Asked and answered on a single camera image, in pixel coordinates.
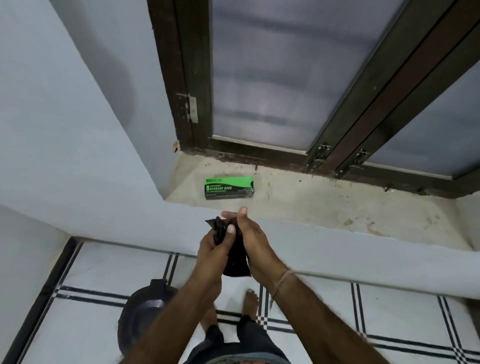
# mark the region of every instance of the green box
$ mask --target green box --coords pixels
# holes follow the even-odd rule
[[[212,177],[205,179],[205,198],[220,200],[226,198],[251,198],[253,177]]]

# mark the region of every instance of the person's left hand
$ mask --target person's left hand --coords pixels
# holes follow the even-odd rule
[[[228,252],[235,241],[235,226],[228,225],[220,245],[215,246],[214,235],[215,231],[210,230],[200,242],[197,263],[190,278],[202,287],[204,298],[208,298],[212,303],[222,290],[222,274],[227,265]]]

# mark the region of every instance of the black baseboard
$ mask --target black baseboard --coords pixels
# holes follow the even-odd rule
[[[50,275],[47,278],[47,281],[43,285],[40,294],[32,305],[32,308],[28,312],[24,323],[18,330],[15,339],[13,340],[10,349],[8,350],[5,358],[2,361],[2,364],[17,364],[19,359],[29,345],[30,338],[35,334],[39,321],[43,318],[43,314],[48,310],[51,303],[51,296],[55,290],[55,287],[60,282],[62,277],[65,276],[64,273],[70,268],[69,263],[73,262],[73,255],[75,252],[78,252],[77,246],[79,242],[75,238],[70,238],[65,247],[63,248],[60,257],[58,258],[55,266],[53,267]]]

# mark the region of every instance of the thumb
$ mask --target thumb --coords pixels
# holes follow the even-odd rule
[[[239,226],[241,232],[245,234],[248,229],[251,228],[250,223],[248,222],[248,216],[247,216],[247,207],[242,206],[240,207],[240,210],[238,211],[237,214],[237,225]]]
[[[223,253],[228,254],[228,252],[233,246],[233,243],[235,242],[236,237],[237,234],[235,226],[231,224],[228,225],[227,232],[225,233],[225,238],[223,239],[222,243],[215,248],[215,250],[220,250]]]

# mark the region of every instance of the brown window frame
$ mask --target brown window frame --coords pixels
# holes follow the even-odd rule
[[[475,52],[465,55],[461,50],[475,33],[480,1],[409,0],[306,154],[213,138],[210,1],[147,3],[175,129],[184,152],[449,198],[480,189],[477,170],[445,180],[361,166],[364,154],[371,155],[413,119],[415,115],[410,117],[413,112],[408,110],[411,105],[420,112],[433,100],[435,90],[445,90],[478,58],[472,54]],[[449,61],[454,54],[457,61]],[[445,72],[448,82],[434,76]],[[430,98],[418,97],[422,89],[429,91]],[[198,122],[191,121],[189,96],[196,98]],[[410,112],[399,114],[403,109]]]

